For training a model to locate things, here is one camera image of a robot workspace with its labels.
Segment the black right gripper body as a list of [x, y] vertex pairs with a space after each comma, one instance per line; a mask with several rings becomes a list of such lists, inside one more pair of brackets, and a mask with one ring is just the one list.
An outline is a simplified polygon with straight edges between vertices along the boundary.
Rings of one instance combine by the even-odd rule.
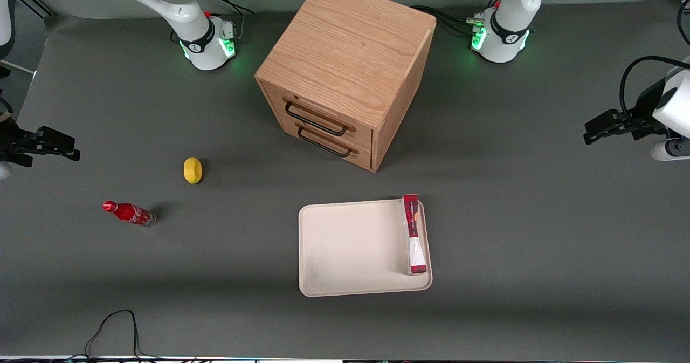
[[35, 154], [37, 131], [27, 131], [19, 127], [14, 118], [1, 122], [1, 154]]

